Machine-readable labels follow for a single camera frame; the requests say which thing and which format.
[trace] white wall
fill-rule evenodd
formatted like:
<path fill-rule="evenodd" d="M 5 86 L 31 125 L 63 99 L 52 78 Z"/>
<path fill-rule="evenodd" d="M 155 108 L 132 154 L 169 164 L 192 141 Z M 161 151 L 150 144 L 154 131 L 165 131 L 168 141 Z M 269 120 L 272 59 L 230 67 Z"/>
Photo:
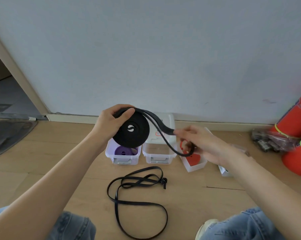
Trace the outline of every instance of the white wall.
<path fill-rule="evenodd" d="M 54 113 L 272 123 L 301 95 L 301 0 L 0 0 L 0 39 Z"/>

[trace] wooden floor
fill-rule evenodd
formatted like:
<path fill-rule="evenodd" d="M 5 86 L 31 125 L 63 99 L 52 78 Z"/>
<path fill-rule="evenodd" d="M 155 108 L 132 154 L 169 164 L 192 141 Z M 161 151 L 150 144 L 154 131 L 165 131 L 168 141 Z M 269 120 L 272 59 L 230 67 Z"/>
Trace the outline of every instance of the wooden floor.
<path fill-rule="evenodd" d="M 0 155 L 0 207 L 6 206 L 29 189 L 92 129 L 90 124 L 40 121 L 33 131 L 10 150 Z M 275 153 L 263 153 L 249 140 L 248 133 L 213 131 L 228 143 L 249 149 L 252 157 L 281 181 L 301 193 L 301 177 L 281 163 Z M 140 156 L 135 166 L 113 165 L 105 153 L 100 154 L 70 199 L 65 210 L 88 216 L 97 227 L 96 239 L 128 239 L 117 226 L 114 205 L 106 195 L 109 182 L 134 170 L 149 166 Z M 194 239 L 198 228 L 210 218 L 223 220 L 255 203 L 243 188 L 229 177 L 221 177 L 218 167 L 188 173 L 179 157 L 171 165 L 162 165 L 168 178 L 167 189 L 122 190 L 120 198 L 150 201 L 164 205 L 169 221 L 158 239 Z M 122 225 L 130 234 L 146 238 L 164 224 L 161 209 L 120 206 Z"/>

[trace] black resistance band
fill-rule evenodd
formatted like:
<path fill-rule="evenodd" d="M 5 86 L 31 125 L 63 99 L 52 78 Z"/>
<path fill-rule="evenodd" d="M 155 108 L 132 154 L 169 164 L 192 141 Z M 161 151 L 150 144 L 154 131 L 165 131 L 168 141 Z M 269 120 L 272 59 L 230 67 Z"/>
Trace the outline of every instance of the black resistance band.
<path fill-rule="evenodd" d="M 126 110 L 131 107 L 122 108 L 118 110 L 113 116 L 118 118 L 121 116 Z M 166 144 L 169 148 L 182 157 L 189 157 L 194 153 L 195 145 L 191 144 L 191 148 L 189 153 L 183 154 L 176 151 L 166 140 L 163 133 L 174 136 L 174 130 L 164 125 L 161 119 L 154 113 L 149 112 L 144 109 L 134 108 L 135 113 L 130 117 L 118 130 L 116 135 L 114 135 L 113 139 L 119 145 L 127 148 L 136 148 L 142 145 L 149 136 L 149 124 L 147 119 L 152 122 L 152 124 L 156 127 Z"/>
<path fill-rule="evenodd" d="M 144 171 L 148 171 L 148 170 L 152 170 L 152 169 L 159 169 L 161 171 L 161 176 L 158 177 L 156 174 L 148 174 L 146 175 L 145 177 L 135 177 L 135 176 L 131 176 L 135 173 L 140 173 L 140 172 L 144 172 Z M 119 228 L 122 230 L 122 232 L 124 234 L 126 234 L 127 236 L 129 236 L 130 238 L 133 238 L 133 239 L 137 239 L 137 240 L 147 240 L 147 239 L 153 239 L 153 238 L 156 238 L 157 236 L 159 236 L 166 228 L 167 226 L 167 222 L 168 222 L 168 213 L 167 213 L 167 210 L 165 209 L 164 206 L 162 206 L 161 204 L 157 204 L 157 203 L 152 203 L 152 202 L 138 202 L 138 201 L 125 201 L 125 200 L 119 200 L 118 199 L 118 191 L 119 189 L 122 187 L 124 189 L 129 189 L 129 188 L 132 188 L 132 187 L 151 187 L 157 183 L 161 183 L 163 186 L 164 186 L 164 189 L 166 189 L 166 183 L 167 183 L 167 178 L 163 177 L 164 173 L 162 171 L 162 169 L 158 166 L 152 166 L 152 167 L 147 167 L 147 168 L 143 168 L 143 169 L 140 169 L 140 170 L 136 170 L 134 172 L 131 172 L 129 174 L 127 174 L 126 176 L 124 177 L 118 177 L 116 179 L 114 179 L 113 181 L 110 182 L 110 184 L 108 185 L 107 187 L 107 195 L 108 197 L 115 203 L 115 215 L 116 215 L 116 220 L 117 220 L 117 223 L 118 223 L 118 226 Z M 116 193 L 115 193 L 115 198 L 112 198 L 109 196 L 109 188 L 110 186 L 117 180 L 121 180 L 120 181 L 120 186 L 118 187 L 118 189 L 116 190 Z M 137 182 L 127 182 L 127 183 L 124 183 L 124 180 L 137 180 Z M 120 221 L 119 221 L 119 215 L 118 215 L 118 204 L 122 204 L 122 205 L 131 205 L 131 206 L 159 206 L 159 207 L 162 207 L 166 213 L 166 223 L 165 223 L 165 226 L 163 227 L 163 229 L 157 233 L 155 236 L 153 237 L 149 237 L 149 238 L 136 238 L 136 237 L 133 237 L 131 235 L 129 235 L 124 229 L 123 227 L 121 226 L 120 224 Z"/>

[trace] jeans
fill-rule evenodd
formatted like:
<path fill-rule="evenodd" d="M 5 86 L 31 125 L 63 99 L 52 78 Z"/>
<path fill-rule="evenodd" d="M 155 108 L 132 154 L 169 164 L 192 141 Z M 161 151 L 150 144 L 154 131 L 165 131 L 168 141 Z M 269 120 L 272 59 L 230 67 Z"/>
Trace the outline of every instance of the jeans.
<path fill-rule="evenodd" d="M 7 207 L 0 208 L 0 213 Z M 93 240 L 95 234 L 96 227 L 89 218 L 64 211 L 46 240 Z"/>
<path fill-rule="evenodd" d="M 285 240 L 259 207 L 210 225 L 200 240 Z"/>

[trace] person's right hand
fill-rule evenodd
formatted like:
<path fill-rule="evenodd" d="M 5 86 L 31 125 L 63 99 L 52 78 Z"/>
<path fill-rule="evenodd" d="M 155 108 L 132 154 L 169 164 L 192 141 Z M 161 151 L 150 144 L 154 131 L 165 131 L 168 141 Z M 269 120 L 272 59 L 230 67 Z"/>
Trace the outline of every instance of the person's right hand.
<path fill-rule="evenodd" d="M 194 153 L 202 154 L 208 161 L 224 166 L 224 152 L 231 146 L 205 128 L 190 125 L 184 129 L 174 130 L 174 134 L 180 137 L 181 141 L 188 141 L 186 151 L 189 152 L 190 142 L 192 142 L 196 146 Z"/>

